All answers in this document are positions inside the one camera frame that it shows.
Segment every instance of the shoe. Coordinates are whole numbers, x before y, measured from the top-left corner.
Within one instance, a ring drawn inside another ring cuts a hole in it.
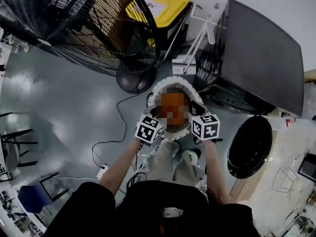
[[[199,159],[199,158],[201,157],[201,155],[202,155],[201,150],[198,149],[198,148],[190,149],[190,151],[193,151],[194,153],[196,153],[198,159]]]

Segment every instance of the forearm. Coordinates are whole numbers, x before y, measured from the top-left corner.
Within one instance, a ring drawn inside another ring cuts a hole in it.
[[[216,195],[221,204],[230,203],[231,199],[226,191],[224,175],[217,156],[215,143],[205,141],[204,145],[207,166],[207,188]]]
[[[117,159],[117,161],[109,167],[102,176],[99,184],[109,189],[115,196],[121,186],[125,175],[136,156],[141,141],[134,139],[127,147],[125,152]]]

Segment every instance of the fan base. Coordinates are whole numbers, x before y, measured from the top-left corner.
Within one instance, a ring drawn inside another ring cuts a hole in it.
[[[137,94],[146,91],[152,86],[156,78],[156,68],[152,67],[140,75],[120,75],[117,77],[117,83],[120,88],[127,93]]]

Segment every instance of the hand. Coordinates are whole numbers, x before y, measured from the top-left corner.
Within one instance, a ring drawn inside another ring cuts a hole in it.
[[[131,141],[131,144],[137,148],[140,147],[140,145],[142,144],[142,141],[139,138],[134,137]]]
[[[203,140],[205,146],[215,146],[215,143],[212,140]]]

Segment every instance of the bin lid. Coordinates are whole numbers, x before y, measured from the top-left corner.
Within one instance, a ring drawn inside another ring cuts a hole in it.
[[[272,128],[262,116],[246,120],[237,131],[228,151],[228,170],[244,179],[256,173],[265,163],[272,146]]]
[[[168,27],[188,5],[189,0],[145,0],[158,28]],[[126,12],[132,19],[147,22],[135,1],[131,2]]]

